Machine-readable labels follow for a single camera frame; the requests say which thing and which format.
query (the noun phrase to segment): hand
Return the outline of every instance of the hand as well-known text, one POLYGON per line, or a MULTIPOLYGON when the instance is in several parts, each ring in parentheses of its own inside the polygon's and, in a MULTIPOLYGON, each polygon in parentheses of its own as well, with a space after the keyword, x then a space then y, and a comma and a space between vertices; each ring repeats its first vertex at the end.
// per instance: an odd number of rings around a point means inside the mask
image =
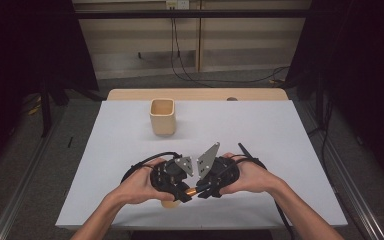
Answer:
POLYGON ((108 196, 113 196, 122 204, 139 204, 149 199, 163 201, 174 201, 174 196, 170 193, 159 192, 151 185, 149 175, 152 166, 164 162, 162 158, 156 158, 146 164, 149 167, 142 167, 133 172, 123 183, 111 191, 108 196))
MULTIPOLYGON (((232 153, 226 153, 223 155, 225 158, 231 158, 232 156, 234 156, 232 153)), ((242 158, 245 157, 233 157, 232 159, 237 161, 242 158)), ((238 164, 238 168, 240 174, 239 179, 229 186, 220 189, 221 195, 239 191, 271 193, 275 186, 282 181, 277 176, 253 162, 241 162, 238 164)))

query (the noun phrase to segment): white table surface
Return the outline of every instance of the white table surface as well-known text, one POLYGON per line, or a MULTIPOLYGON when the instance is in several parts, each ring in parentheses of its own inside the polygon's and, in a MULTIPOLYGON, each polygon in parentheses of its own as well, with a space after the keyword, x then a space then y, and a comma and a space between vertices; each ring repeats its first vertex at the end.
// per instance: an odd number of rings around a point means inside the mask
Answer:
MULTIPOLYGON (((292 101, 176 101, 177 130, 169 137, 153 134, 149 107, 150 101, 102 103, 56 226, 79 228, 131 165, 166 151, 196 159, 215 142, 219 155, 241 153, 241 142, 329 224, 347 224, 292 101)), ((185 182, 195 186, 197 175, 185 182)), ((247 192, 220 199, 195 196, 175 209, 158 200, 126 205, 112 224, 130 230, 282 226, 270 195, 247 192)))

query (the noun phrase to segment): person's left hand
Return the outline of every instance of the person's left hand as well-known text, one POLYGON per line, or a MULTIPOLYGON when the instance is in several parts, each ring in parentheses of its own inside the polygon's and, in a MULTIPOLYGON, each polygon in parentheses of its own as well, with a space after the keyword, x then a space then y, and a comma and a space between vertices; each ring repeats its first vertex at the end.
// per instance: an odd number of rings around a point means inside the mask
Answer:
MULTIPOLYGON (((164 162, 162 158, 156 158, 148 163, 147 166, 155 166, 164 162)), ((150 167, 142 167, 133 172, 123 183, 109 193, 109 195, 119 199, 124 204, 139 204, 149 199, 162 201, 173 201, 174 196, 170 193, 159 192, 151 185, 149 175, 152 171, 150 167)))

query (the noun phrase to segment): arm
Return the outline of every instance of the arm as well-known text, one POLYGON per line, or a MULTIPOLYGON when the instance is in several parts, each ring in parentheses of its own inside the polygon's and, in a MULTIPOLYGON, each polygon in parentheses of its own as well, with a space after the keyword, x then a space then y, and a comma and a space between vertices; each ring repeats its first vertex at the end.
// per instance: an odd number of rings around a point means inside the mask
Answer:
MULTIPOLYGON (((232 156, 231 153, 224 155, 224 157, 232 156)), ((241 162, 238 167, 239 179, 222 188, 220 194, 238 191, 267 192, 276 200, 303 239, 343 239, 285 181, 252 162, 241 162)))
MULTIPOLYGON (((154 166, 163 159, 155 159, 149 166, 154 166)), ((174 196, 158 192, 152 187, 149 174, 152 168, 143 167, 136 170, 121 185, 108 193, 92 215, 71 239, 102 239, 120 209, 126 204, 139 204, 149 199, 173 201, 174 196)))

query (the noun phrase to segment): wall outlet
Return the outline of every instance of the wall outlet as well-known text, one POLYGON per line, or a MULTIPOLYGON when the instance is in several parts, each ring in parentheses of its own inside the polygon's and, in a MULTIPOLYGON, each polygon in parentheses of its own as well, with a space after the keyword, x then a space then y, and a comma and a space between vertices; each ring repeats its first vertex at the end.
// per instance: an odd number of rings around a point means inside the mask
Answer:
POLYGON ((177 9, 189 9, 189 0, 177 0, 177 9))
POLYGON ((177 0, 166 0, 166 9, 177 9, 177 0))

